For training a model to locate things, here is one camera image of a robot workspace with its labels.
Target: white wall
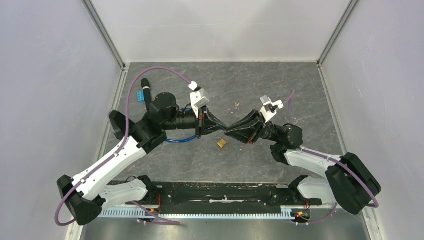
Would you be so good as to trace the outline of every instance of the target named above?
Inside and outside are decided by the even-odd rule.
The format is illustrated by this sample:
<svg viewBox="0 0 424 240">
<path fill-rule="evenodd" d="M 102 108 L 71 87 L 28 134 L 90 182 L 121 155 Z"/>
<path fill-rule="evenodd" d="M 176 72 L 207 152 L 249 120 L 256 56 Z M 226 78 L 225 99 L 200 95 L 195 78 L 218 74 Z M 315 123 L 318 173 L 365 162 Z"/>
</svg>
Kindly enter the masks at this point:
<svg viewBox="0 0 424 240">
<path fill-rule="evenodd" d="M 424 2 L 360 1 L 323 64 L 349 151 L 380 182 L 388 240 L 422 239 Z"/>
<path fill-rule="evenodd" d="M 316 61 L 349 0 L 92 0 L 124 61 Z"/>
<path fill-rule="evenodd" d="M 0 30 L 0 239 L 64 239 L 56 180 L 94 163 L 120 70 L 80 0 L 1 1 Z"/>
</svg>

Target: gray stone surface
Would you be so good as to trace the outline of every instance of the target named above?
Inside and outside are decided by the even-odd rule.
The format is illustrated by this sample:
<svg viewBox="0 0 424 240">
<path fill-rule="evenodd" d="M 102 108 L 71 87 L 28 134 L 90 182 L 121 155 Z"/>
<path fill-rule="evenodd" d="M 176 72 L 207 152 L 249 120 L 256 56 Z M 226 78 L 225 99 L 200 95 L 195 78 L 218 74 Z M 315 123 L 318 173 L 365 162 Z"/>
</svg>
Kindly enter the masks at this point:
<svg viewBox="0 0 424 240">
<path fill-rule="evenodd" d="M 205 88 L 210 95 L 210 111 L 228 126 L 241 120 L 252 109 L 259 110 L 259 98 L 263 95 L 273 101 L 284 100 L 295 89 L 293 123 L 303 128 L 304 145 L 326 153 L 342 153 L 320 75 L 313 62 L 131 63 L 119 111 L 125 113 L 126 97 L 133 79 L 152 66 L 171 67 Z M 149 79 L 153 97 L 169 92 L 176 96 L 180 107 L 190 102 L 187 84 L 172 73 L 154 70 L 143 77 Z M 144 104 L 137 102 L 137 91 L 141 90 L 140 81 L 131 93 L 129 115 L 134 122 L 146 113 Z M 283 125 L 288 123 L 288 118 L 286 106 L 272 121 Z M 170 139 L 192 135 L 194 130 L 167 132 Z M 218 147 L 215 137 L 224 138 L 228 144 L 224 148 Z M 110 136 L 107 150 L 117 143 L 115 136 Z M 224 136 L 222 131 L 188 143 L 165 142 L 121 172 L 116 180 L 125 180 L 131 175 L 148 175 L 153 181 L 290 183 L 299 175 L 308 174 L 304 169 L 275 162 L 271 156 L 271 144 L 271 141 L 260 139 L 253 145 L 245 145 Z"/>
</svg>

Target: blue cable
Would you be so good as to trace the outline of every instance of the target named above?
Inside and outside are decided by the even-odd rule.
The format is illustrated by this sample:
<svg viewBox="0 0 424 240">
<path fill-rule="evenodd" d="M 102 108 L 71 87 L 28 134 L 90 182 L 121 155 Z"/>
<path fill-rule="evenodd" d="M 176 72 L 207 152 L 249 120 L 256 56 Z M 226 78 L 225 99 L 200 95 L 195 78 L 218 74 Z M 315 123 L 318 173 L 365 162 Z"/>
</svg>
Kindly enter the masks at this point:
<svg viewBox="0 0 424 240">
<path fill-rule="evenodd" d="M 185 111 L 189 111 L 189 110 L 191 110 L 191 108 L 188 108 L 188 107 L 187 107 L 187 108 L 185 108 Z M 168 142 L 168 143 L 182 144 L 182 143 L 190 142 L 191 140 L 193 140 L 193 139 L 195 139 L 195 138 L 196 138 L 196 135 L 191 136 L 191 137 L 186 138 L 186 139 L 179 139 L 179 140 L 166 139 L 165 141 L 166 141 L 166 142 Z"/>
</svg>

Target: brass padlock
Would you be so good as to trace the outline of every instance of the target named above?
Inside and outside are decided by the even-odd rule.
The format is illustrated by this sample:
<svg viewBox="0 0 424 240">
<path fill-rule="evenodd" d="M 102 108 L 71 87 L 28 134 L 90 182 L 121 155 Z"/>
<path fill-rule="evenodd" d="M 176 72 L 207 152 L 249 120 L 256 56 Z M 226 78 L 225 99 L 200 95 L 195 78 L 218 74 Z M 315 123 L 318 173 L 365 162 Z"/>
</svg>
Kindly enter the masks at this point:
<svg viewBox="0 0 424 240">
<path fill-rule="evenodd" d="M 219 136 L 215 137 L 215 143 L 218 144 L 220 148 L 223 148 L 227 144 L 227 142 Z"/>
</svg>

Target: blue object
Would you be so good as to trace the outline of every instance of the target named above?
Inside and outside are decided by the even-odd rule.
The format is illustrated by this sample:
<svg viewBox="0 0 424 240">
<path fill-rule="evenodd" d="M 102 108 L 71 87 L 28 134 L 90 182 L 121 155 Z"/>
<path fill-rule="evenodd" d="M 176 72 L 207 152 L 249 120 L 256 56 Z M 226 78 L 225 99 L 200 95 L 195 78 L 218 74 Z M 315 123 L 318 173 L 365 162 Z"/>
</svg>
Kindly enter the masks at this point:
<svg viewBox="0 0 424 240">
<path fill-rule="evenodd" d="M 186 138 L 186 139 L 181 139 L 181 140 L 166 139 L 165 141 L 167 141 L 168 143 L 179 143 L 179 144 L 181 144 L 181 143 L 190 142 L 191 140 L 193 140 L 195 138 L 196 138 L 196 135 L 189 137 L 189 138 Z"/>
<path fill-rule="evenodd" d="M 145 93 L 143 91 L 138 91 L 137 92 L 137 99 L 139 103 L 144 103 L 145 102 Z"/>
</svg>

